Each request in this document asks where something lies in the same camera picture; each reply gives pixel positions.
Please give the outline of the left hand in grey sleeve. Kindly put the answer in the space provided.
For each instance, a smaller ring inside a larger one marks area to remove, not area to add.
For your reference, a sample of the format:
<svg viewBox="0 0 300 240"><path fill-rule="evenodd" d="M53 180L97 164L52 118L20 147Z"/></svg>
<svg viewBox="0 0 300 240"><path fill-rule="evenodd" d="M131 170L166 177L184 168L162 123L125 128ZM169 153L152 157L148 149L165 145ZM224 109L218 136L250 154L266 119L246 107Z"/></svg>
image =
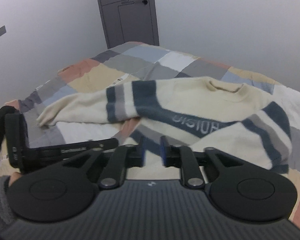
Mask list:
<svg viewBox="0 0 300 240"><path fill-rule="evenodd" d="M16 219L7 201L8 188L23 175L14 172L10 176L0 177L0 232L7 228Z"/></svg>

